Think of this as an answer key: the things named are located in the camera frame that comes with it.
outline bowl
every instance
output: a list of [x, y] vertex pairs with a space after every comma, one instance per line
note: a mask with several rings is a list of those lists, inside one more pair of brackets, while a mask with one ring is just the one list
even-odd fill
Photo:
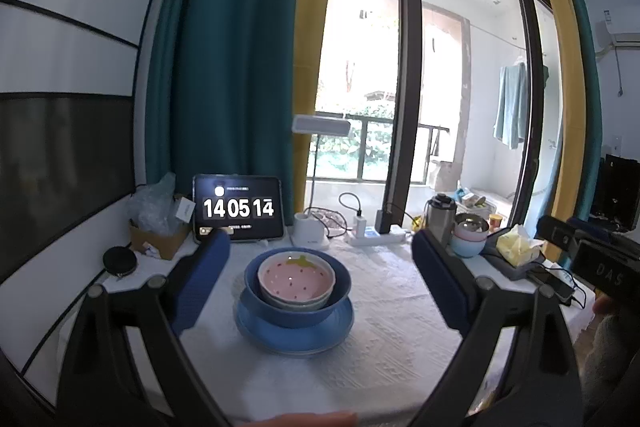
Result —
[[489, 234], [489, 223], [476, 214], [458, 214], [453, 226], [453, 234], [465, 241], [485, 241]]
[[328, 301], [335, 273], [327, 261], [313, 253], [288, 250], [262, 261], [258, 282], [270, 304], [292, 311], [312, 311]]
[[[277, 308], [261, 298], [262, 293], [258, 282], [260, 264], [272, 255], [291, 251], [311, 253], [321, 257], [334, 270], [334, 289], [329, 295], [324, 308], [312, 311], [290, 311]], [[247, 265], [244, 270], [244, 285], [246, 286], [246, 298], [242, 302], [252, 314], [283, 328], [306, 328], [324, 321], [348, 297], [351, 290], [351, 275], [344, 264], [324, 252], [311, 250], [310, 248], [276, 248], [260, 254]]]
[[451, 250], [460, 257], [475, 257], [482, 251], [485, 244], [486, 238], [482, 241], [467, 241], [457, 235], [452, 235], [449, 239]]

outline tablet screen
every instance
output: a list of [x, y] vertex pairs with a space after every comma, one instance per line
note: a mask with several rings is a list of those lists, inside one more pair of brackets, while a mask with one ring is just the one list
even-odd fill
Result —
[[284, 235], [280, 180], [275, 177], [196, 174], [193, 201], [193, 233], [198, 241], [223, 227], [232, 241]]

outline table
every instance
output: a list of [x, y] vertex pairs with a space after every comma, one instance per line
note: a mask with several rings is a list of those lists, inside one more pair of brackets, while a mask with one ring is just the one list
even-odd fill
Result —
[[[234, 244], [229, 261], [207, 300], [200, 318], [180, 341], [209, 392], [233, 421], [260, 420], [287, 412], [354, 410], [363, 425], [405, 425], [435, 387], [460, 343], [449, 330], [411, 258], [411, 245], [353, 248], [333, 239], [328, 253], [349, 268], [350, 298], [355, 320], [347, 340], [311, 359], [288, 359], [252, 346], [238, 332], [234, 303], [244, 283], [242, 273], [252, 258], [290, 246], [288, 239], [270, 243]], [[168, 273], [179, 257], [196, 244], [188, 238], [173, 261], [139, 256], [136, 272], [107, 279], [110, 292], [139, 287], [153, 274]], [[465, 260], [475, 275], [487, 275], [498, 285], [532, 292], [528, 281], [511, 282], [480, 257]], [[586, 309], [574, 303], [561, 307], [572, 340], [591, 322], [593, 293]], [[72, 328], [62, 328], [59, 363]], [[140, 377], [153, 406], [168, 406], [140, 337], [128, 328]], [[513, 331], [504, 330], [479, 396], [498, 383]]]

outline cardboard box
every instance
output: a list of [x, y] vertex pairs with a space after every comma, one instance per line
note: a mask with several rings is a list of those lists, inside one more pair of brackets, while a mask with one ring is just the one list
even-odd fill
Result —
[[129, 233], [131, 236], [131, 248], [140, 253], [151, 254], [157, 250], [162, 259], [168, 261], [174, 258], [178, 248], [191, 232], [191, 226], [184, 224], [174, 235], [158, 235], [153, 232], [140, 230], [132, 221], [129, 221]]

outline black glass panel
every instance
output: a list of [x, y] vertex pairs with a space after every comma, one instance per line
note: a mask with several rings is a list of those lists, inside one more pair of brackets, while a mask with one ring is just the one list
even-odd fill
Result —
[[0, 100], [0, 280], [132, 191], [132, 99]]

